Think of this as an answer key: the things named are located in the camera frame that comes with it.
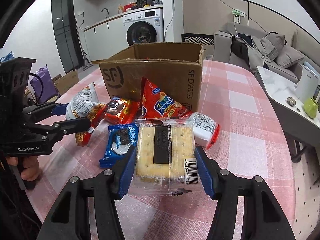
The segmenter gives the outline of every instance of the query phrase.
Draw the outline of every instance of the green cup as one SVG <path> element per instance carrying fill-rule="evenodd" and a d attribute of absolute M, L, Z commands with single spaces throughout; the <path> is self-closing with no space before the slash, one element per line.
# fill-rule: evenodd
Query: green cup
<path fill-rule="evenodd" d="M 306 112 L 306 114 L 314 119 L 317 115 L 319 105 L 313 98 L 308 98 L 304 104 L 303 104 L 303 110 Z"/>

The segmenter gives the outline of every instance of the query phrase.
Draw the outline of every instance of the cardboard box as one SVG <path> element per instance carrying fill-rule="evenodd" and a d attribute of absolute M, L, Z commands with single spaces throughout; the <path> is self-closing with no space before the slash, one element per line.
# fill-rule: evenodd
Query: cardboard box
<path fill-rule="evenodd" d="M 57 79 L 54 84 L 56 85 L 56 88 L 58 89 L 60 95 L 63 95 L 78 82 L 78 71 L 70 71 L 63 77 Z"/>
<path fill-rule="evenodd" d="M 191 43 L 135 44 L 99 63 L 109 96 L 140 101 L 146 77 L 192 111 L 197 111 L 203 48 Z"/>

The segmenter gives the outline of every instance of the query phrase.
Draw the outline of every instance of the faucet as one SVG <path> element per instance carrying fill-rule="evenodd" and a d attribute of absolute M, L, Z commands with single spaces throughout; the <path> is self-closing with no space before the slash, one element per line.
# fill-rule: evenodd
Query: faucet
<path fill-rule="evenodd" d="M 101 12 L 103 12 L 103 10 L 107 10 L 108 17 L 106 16 L 106 19 L 109 18 L 109 10 L 108 10 L 107 8 L 103 8 L 103 9 L 101 10 Z"/>

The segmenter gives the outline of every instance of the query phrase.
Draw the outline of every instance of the washing machine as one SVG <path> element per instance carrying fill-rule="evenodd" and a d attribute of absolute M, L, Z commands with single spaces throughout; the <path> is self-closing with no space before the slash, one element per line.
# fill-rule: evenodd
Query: washing machine
<path fill-rule="evenodd" d="M 128 45 L 164 41 L 162 8 L 123 15 L 122 22 Z"/>

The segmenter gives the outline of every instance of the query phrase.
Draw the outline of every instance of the black pot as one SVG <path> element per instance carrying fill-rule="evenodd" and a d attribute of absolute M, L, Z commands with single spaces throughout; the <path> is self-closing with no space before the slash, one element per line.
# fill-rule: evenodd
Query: black pot
<path fill-rule="evenodd" d="M 137 0 L 137 7 L 138 8 L 142 8 L 144 7 L 146 4 L 148 5 L 153 5 L 155 0 Z"/>

